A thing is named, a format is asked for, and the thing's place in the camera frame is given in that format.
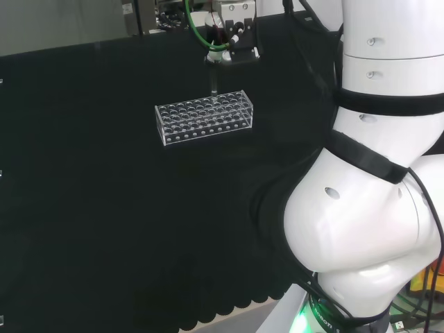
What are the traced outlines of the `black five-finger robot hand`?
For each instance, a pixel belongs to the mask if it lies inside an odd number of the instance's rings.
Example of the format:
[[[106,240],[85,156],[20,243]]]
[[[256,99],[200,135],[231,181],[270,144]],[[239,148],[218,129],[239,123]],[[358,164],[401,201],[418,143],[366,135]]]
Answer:
[[[209,12],[205,17],[205,31],[205,41],[212,46],[229,45],[222,51],[208,50],[207,65],[239,65],[260,58],[254,18],[245,18],[243,22],[223,21],[216,11]]]

